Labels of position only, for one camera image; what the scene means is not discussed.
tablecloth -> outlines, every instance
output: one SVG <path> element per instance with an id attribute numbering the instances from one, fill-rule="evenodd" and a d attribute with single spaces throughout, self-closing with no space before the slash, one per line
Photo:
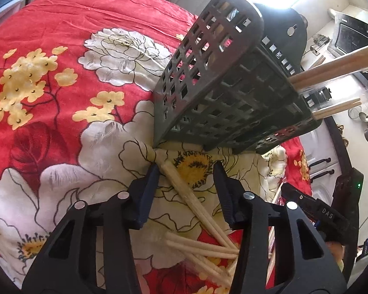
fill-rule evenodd
<path id="1" fill-rule="evenodd" d="M 0 266 L 18 287 L 75 201 L 107 200 L 152 162 L 172 161 L 237 244 L 241 232 L 223 220 L 212 180 L 217 160 L 246 190 L 270 201 L 288 159 L 289 174 L 300 173 L 299 188 L 310 192 L 299 142 L 288 158 L 283 147 L 265 156 L 174 142 L 152 148 L 152 89 L 180 43 L 176 35 L 195 20 L 165 0 L 35 0 L 1 25 Z M 225 293 L 163 244 L 166 231 L 216 243 L 162 175 L 149 220 L 131 231 L 142 293 Z"/>

silver screw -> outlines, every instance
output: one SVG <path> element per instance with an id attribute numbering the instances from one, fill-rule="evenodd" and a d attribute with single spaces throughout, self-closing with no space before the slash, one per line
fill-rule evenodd
<path id="1" fill-rule="evenodd" d="M 85 206 L 86 206 L 86 202 L 84 202 L 82 200 L 81 201 L 77 201 L 74 204 L 75 209 L 78 209 L 78 210 L 83 209 Z"/>
<path id="2" fill-rule="evenodd" d="M 117 195 L 117 197 L 121 200 L 125 200 L 126 198 L 128 198 L 130 196 L 130 194 L 127 191 L 120 191 Z"/>
<path id="3" fill-rule="evenodd" d="M 252 200 L 252 199 L 255 198 L 255 195 L 252 192 L 250 192 L 250 191 L 244 192 L 243 196 L 247 200 Z"/>
<path id="4" fill-rule="evenodd" d="M 289 201 L 286 206 L 290 209 L 290 210 L 296 210 L 299 206 L 297 205 L 296 202 L 293 201 Z"/>

black cabinet handle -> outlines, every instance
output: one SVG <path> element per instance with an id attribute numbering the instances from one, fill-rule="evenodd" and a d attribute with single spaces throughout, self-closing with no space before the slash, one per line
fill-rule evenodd
<path id="1" fill-rule="evenodd" d="M 323 177 L 324 175 L 327 175 L 327 174 L 334 174 L 334 173 L 335 173 L 334 169 L 324 171 L 324 172 L 319 173 L 318 175 L 315 175 L 314 177 L 312 177 L 310 182 L 312 183 L 317 178 Z"/>
<path id="2" fill-rule="evenodd" d="M 326 159 L 320 159 L 320 160 L 317 160 L 315 161 L 314 163 L 311 163 L 309 166 L 308 166 L 308 169 L 311 169 L 311 167 L 313 166 L 316 166 L 322 162 L 330 162 L 331 161 L 331 158 L 326 158 Z"/>

black plastic basket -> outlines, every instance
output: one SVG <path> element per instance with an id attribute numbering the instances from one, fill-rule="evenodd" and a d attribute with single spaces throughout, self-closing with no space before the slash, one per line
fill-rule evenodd
<path id="1" fill-rule="evenodd" d="M 284 25 L 305 31 L 295 15 Z M 319 125 L 287 80 L 299 65 L 273 43 L 280 34 L 264 31 L 246 0 L 210 1 L 155 87 L 155 147 L 165 139 L 262 153 Z"/>

bundle of chopsticks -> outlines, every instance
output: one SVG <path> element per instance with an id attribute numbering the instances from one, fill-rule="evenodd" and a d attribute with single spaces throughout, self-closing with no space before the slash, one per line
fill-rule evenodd
<path id="1" fill-rule="evenodd" d="M 300 74 L 293 75 L 289 82 L 298 92 L 314 87 L 331 79 L 345 76 L 355 72 L 368 71 L 368 46 L 346 54 L 331 62 L 322 64 L 325 58 L 320 58 L 310 69 Z M 333 105 L 313 112 L 315 120 L 320 120 L 342 111 L 361 105 L 360 99 L 355 98 L 343 103 Z"/>
<path id="2" fill-rule="evenodd" d="M 172 183 L 181 199 L 188 205 L 191 211 L 199 219 L 203 227 L 218 241 L 220 245 L 200 242 L 187 239 L 176 233 L 167 231 L 165 243 L 167 246 L 176 249 L 190 260 L 197 268 L 206 273 L 211 280 L 230 288 L 236 270 L 239 250 L 232 240 L 226 235 L 213 217 L 202 206 L 198 198 L 193 193 L 188 184 L 181 178 L 176 167 L 168 160 L 159 165 L 161 171 Z M 208 259 L 208 257 L 218 257 L 233 260 L 226 269 L 222 269 Z"/>

